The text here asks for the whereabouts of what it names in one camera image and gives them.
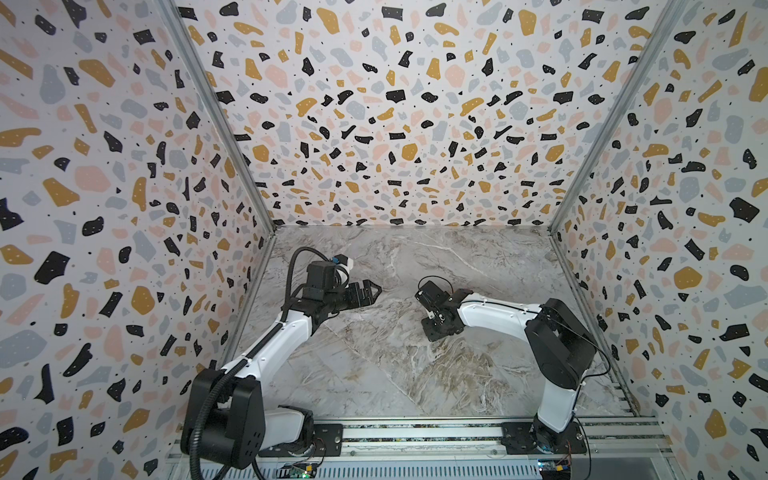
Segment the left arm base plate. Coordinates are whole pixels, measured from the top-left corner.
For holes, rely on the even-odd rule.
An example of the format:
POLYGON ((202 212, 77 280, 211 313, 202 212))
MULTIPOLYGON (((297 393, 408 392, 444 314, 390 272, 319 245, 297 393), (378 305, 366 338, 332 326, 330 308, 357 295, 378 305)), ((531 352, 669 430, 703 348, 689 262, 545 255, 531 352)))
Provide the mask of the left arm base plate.
POLYGON ((299 439, 262 449, 260 458, 290 458, 299 460, 306 457, 339 457, 342 452, 344 426, 342 423, 315 424, 311 430, 304 430, 299 439))

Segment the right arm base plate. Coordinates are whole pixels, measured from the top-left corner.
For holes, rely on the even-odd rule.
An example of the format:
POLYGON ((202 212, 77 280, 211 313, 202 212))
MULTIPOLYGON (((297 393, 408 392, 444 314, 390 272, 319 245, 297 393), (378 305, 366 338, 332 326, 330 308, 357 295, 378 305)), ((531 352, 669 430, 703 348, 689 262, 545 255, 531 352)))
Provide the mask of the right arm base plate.
POLYGON ((562 432, 555 432, 538 419, 501 424, 500 443, 508 455, 586 454, 585 437, 572 420, 562 432))

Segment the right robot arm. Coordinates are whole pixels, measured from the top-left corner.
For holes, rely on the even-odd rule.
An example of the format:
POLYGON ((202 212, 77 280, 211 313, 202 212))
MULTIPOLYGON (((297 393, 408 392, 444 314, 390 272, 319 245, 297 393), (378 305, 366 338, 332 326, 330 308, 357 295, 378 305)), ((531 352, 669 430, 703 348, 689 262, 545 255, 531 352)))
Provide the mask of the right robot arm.
POLYGON ((564 302, 551 298, 543 304, 521 304, 487 298, 469 289, 450 293, 432 281, 421 286, 415 298, 427 312, 421 324, 431 342, 466 328, 483 328, 526 341, 545 379, 530 442, 547 453, 566 446, 578 395, 598 348, 564 302))

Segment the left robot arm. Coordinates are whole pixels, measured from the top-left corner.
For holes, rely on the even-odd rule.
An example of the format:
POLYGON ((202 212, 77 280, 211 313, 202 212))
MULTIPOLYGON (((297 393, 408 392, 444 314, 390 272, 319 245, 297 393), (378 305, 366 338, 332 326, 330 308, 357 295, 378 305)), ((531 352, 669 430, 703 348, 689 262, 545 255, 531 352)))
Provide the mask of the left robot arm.
POLYGON ((284 303, 267 332, 230 362, 210 365, 195 377, 181 438, 191 478, 203 478, 205 461, 219 464, 215 476, 222 479, 232 469, 257 468, 259 454, 270 449, 315 453, 313 413, 292 406, 267 409, 263 390, 325 321, 376 303, 381 286, 351 281, 352 267, 350 258, 338 255, 311 262, 300 285, 288 277, 284 303))

